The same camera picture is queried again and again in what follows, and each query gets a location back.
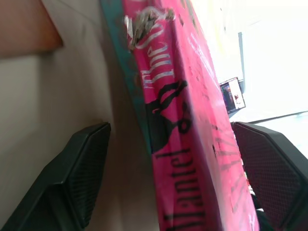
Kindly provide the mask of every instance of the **wooden surface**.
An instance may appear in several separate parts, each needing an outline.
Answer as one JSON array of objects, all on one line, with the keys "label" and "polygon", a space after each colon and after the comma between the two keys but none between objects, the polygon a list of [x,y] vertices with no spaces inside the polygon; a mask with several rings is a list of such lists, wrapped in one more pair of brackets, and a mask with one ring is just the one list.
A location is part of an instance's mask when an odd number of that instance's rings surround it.
[{"label": "wooden surface", "polygon": [[0,58],[52,51],[61,45],[41,0],[0,0]]}]

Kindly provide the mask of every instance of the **beige wall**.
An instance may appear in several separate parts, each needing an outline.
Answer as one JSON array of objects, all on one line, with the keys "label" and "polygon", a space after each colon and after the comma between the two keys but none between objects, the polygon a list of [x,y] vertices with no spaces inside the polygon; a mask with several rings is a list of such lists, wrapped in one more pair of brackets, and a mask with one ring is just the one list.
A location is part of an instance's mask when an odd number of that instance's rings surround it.
[{"label": "beige wall", "polygon": [[103,120],[112,135],[87,230],[159,230],[150,156],[99,1],[44,3],[64,48],[0,60],[0,227],[70,136]]}]

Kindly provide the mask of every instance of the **torn book corner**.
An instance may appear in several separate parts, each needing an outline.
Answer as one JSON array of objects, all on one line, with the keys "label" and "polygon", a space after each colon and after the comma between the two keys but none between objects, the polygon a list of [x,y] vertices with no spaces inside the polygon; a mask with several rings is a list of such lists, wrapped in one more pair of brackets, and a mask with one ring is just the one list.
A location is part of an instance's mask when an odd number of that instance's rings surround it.
[{"label": "torn book corner", "polygon": [[146,7],[139,12],[135,19],[124,17],[124,23],[128,35],[128,48],[133,51],[136,44],[147,35],[158,20],[174,20],[173,9],[161,9]]}]

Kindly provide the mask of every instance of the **book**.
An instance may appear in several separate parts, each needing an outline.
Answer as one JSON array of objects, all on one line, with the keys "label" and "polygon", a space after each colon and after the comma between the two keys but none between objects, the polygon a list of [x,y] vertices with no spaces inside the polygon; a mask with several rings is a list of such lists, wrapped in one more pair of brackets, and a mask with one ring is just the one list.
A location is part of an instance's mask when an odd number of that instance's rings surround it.
[{"label": "book", "polygon": [[147,152],[150,154],[150,138],[143,93],[142,88],[137,83],[138,68],[135,58],[127,47],[122,0],[101,0],[101,6],[119,64],[123,71],[123,78],[128,89],[129,97],[146,143]]},{"label": "book", "polygon": [[143,89],[161,231],[258,231],[206,39],[189,0],[122,0]]}]

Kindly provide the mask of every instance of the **black silhouette figure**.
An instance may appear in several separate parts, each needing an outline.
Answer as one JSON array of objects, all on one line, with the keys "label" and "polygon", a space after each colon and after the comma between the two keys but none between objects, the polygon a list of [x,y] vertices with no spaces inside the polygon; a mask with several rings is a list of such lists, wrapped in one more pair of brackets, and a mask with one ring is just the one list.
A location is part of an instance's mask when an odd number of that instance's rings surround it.
[{"label": "black silhouette figure", "polygon": [[[182,81],[181,83],[178,81],[175,83],[166,84],[159,90],[156,100],[145,104],[145,109],[148,116],[152,153],[159,151],[168,143],[171,132],[175,127],[178,127],[179,132],[182,134],[187,133],[191,127],[191,120],[184,118],[185,114],[189,114],[190,116],[186,102],[183,102],[182,104],[183,118],[179,121],[172,122],[168,118],[161,115],[161,112],[168,108],[172,100],[175,97],[178,97],[180,92],[186,86],[187,81]],[[174,92],[161,102],[163,95],[171,90],[174,90]]]}]

